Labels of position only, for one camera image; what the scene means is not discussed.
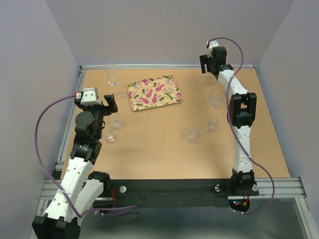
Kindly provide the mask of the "small clear glass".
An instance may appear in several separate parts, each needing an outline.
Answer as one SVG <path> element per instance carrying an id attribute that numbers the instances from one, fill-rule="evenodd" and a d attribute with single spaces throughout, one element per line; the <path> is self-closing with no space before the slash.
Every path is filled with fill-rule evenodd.
<path id="1" fill-rule="evenodd" d="M 117 87 L 116 88 L 116 98 L 117 99 L 124 99 L 124 97 L 125 97 L 125 91 L 124 91 L 124 89 L 123 88 L 121 88 L 121 87 Z"/>

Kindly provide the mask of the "tall clear glass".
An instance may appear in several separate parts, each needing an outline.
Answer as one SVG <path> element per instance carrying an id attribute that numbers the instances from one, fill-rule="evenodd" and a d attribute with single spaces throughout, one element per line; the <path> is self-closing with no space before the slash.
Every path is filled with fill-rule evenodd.
<path id="1" fill-rule="evenodd" d="M 106 71 L 108 83 L 111 86 L 119 85 L 120 80 L 119 80 L 119 76 L 118 76 L 118 73 L 117 73 L 117 68 L 115 67 L 115 65 L 111 64 L 111 63 L 107 63 L 105 65 L 105 71 Z"/>

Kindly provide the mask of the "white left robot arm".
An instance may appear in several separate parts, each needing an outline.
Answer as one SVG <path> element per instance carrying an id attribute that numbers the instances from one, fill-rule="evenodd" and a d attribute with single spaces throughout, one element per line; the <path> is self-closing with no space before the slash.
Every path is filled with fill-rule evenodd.
<path id="1" fill-rule="evenodd" d="M 92 90 L 77 92 L 74 104 L 82 110 L 75 118 L 75 137 L 67 170 L 58 190 L 42 216 L 36 216 L 32 228 L 39 239 L 77 239 L 81 223 L 98 196 L 110 193 L 110 176 L 92 172 L 102 144 L 104 117 L 118 111 L 114 95 L 105 95 L 106 106 Z"/>

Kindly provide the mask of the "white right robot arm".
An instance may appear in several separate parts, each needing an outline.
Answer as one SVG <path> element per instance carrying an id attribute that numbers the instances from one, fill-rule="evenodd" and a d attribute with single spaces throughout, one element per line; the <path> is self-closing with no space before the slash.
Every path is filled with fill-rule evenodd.
<path id="1" fill-rule="evenodd" d="M 235 76 L 235 71 L 226 63 L 227 51 L 213 41 L 207 46 L 208 53 L 201 55 L 202 73 L 215 76 L 227 93 L 227 121 L 234 135 L 234 164 L 232 176 L 220 186 L 215 186 L 228 196 L 241 195 L 255 183 L 250 160 L 250 134 L 256 116 L 257 96 L 248 92 Z"/>

